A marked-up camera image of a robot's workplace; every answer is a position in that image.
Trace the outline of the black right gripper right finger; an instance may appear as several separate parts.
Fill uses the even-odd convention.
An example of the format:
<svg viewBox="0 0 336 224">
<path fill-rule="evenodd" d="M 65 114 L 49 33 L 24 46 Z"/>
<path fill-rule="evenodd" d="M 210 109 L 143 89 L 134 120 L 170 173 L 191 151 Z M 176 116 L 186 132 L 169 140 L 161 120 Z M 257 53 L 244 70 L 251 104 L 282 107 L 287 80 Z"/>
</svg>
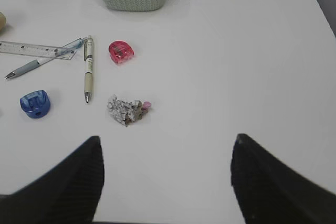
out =
<svg viewBox="0 0 336 224">
<path fill-rule="evenodd" d="M 335 194 L 281 162 L 247 134 L 238 134 L 231 186 L 245 223 L 335 223 Z"/>
</svg>

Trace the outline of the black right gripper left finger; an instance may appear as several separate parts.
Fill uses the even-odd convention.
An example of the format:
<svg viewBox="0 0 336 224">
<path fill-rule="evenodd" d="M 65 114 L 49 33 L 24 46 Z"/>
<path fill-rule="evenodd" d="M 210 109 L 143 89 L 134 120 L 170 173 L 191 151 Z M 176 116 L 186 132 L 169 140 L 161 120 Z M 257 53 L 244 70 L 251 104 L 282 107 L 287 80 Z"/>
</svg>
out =
<svg viewBox="0 0 336 224">
<path fill-rule="evenodd" d="M 1 199 L 1 223 L 92 223 L 104 186 L 98 136 L 53 169 Z"/>
</svg>

